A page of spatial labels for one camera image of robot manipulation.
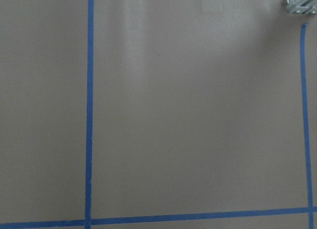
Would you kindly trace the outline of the aluminium frame post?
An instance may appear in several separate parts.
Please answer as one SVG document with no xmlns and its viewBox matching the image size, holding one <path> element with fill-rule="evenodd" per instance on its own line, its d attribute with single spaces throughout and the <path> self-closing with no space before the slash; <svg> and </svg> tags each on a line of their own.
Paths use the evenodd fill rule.
<svg viewBox="0 0 317 229">
<path fill-rule="evenodd" d="M 284 0 L 289 14 L 317 14 L 317 0 Z"/>
</svg>

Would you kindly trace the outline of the brown table mat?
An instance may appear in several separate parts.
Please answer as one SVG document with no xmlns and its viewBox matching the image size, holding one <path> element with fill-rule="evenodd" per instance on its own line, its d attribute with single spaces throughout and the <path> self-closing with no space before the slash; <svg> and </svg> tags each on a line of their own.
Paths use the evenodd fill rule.
<svg viewBox="0 0 317 229">
<path fill-rule="evenodd" d="M 88 0 L 0 0 L 0 226 L 82 229 Z M 283 0 L 94 0 L 94 229 L 307 229 L 306 32 Z"/>
</svg>

